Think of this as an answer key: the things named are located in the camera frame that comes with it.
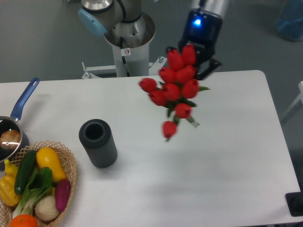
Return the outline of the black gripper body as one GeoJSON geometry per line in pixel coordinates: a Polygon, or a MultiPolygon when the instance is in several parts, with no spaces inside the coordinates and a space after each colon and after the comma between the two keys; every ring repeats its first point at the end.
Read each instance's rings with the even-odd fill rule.
{"type": "Polygon", "coordinates": [[[197,53],[196,64],[208,61],[214,54],[223,19],[221,16],[202,9],[193,9],[189,12],[183,35],[178,43],[178,48],[183,49],[187,44],[192,44],[197,53]]]}

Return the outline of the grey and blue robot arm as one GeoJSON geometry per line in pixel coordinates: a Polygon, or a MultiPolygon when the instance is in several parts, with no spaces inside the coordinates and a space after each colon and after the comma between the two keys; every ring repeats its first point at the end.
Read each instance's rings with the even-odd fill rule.
{"type": "MultiPolygon", "coordinates": [[[[83,0],[78,11],[83,25],[96,36],[103,36],[112,46],[114,66],[84,68],[85,75],[114,71],[117,77],[155,76],[168,62],[160,56],[155,63],[149,61],[150,42],[155,36],[153,19],[142,11],[139,0],[83,0]]],[[[188,44],[195,49],[199,68],[197,79],[207,78],[222,65],[214,58],[215,44],[221,30],[229,2],[227,0],[194,0],[188,13],[178,50],[188,44]]]]}

